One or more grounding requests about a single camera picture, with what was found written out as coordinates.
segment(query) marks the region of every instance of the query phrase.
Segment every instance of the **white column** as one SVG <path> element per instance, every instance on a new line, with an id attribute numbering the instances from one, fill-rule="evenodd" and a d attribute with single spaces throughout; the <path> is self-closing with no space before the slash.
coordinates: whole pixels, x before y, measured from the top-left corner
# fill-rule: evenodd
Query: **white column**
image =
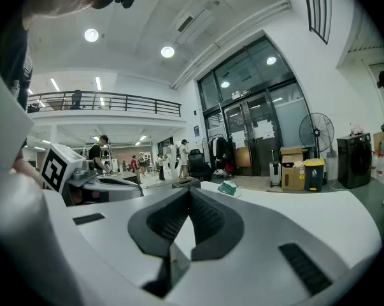
<path id="1" fill-rule="evenodd" d="M 52 125 L 50 129 L 50 142 L 54 144 L 59 143 L 59 138 L 57 137 L 57 125 Z"/>

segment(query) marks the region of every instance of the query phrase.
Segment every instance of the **cardboard box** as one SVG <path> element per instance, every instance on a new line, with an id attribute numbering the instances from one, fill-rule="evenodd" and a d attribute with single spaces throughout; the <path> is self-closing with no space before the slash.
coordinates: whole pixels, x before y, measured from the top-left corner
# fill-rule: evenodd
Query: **cardboard box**
<path id="1" fill-rule="evenodd" d="M 305 188 L 305 167 L 293 168 L 296 161 L 304 161 L 302 147 L 282 147 L 282 189 L 303 191 Z"/>
<path id="2" fill-rule="evenodd" d="M 373 135 L 375 153 L 380 153 L 380 145 L 381 145 L 382 141 L 384 141 L 384 132 L 383 131 L 380 133 L 375 133 Z"/>

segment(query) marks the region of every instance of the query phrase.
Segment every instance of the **man in black shirt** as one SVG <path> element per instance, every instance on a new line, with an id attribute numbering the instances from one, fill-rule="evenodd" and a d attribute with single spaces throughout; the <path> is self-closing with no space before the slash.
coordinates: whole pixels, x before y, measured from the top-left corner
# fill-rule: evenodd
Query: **man in black shirt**
<path id="1" fill-rule="evenodd" d="M 98 142 L 91 146 L 91 149 L 89 150 L 89 160 L 94 161 L 94 166 L 96 167 L 99 175 L 103 174 L 103 170 L 106 173 L 111 173 L 111 170 L 107 169 L 107 167 L 105 167 L 101 161 L 101 147 L 105 146 L 106 144 L 108 144 L 108 137 L 106 135 L 101 135 L 98 139 Z"/>
<path id="2" fill-rule="evenodd" d="M 77 13 L 86 8 L 101 9 L 114 0 L 25 0 L 15 13 L 4 33 L 0 36 L 0 74 L 12 95 L 26 110 L 29 85 L 32 77 L 32 61 L 27 56 L 27 32 L 38 17 L 59 17 Z M 19 152 L 13 168 L 32 177 L 40 186 L 43 181 L 39 173 L 23 160 Z"/>

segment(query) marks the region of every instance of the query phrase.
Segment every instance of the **glass door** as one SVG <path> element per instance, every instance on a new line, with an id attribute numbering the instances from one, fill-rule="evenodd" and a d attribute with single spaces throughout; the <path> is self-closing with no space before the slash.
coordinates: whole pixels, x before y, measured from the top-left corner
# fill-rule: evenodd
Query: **glass door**
<path id="1" fill-rule="evenodd" d="M 266 93 L 224 110 L 233 142 L 238 175 L 268 176 L 269 163 L 278 159 L 281 143 L 278 122 Z"/>

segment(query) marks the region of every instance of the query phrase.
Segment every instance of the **balcony railing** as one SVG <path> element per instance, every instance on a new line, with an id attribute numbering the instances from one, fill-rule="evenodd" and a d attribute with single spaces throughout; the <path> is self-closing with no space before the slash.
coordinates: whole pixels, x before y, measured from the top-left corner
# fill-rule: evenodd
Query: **balcony railing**
<path id="1" fill-rule="evenodd" d="M 181 104 L 142 96 L 107 92 L 51 92 L 32 94 L 27 113 L 59 110 L 114 110 L 180 117 Z"/>

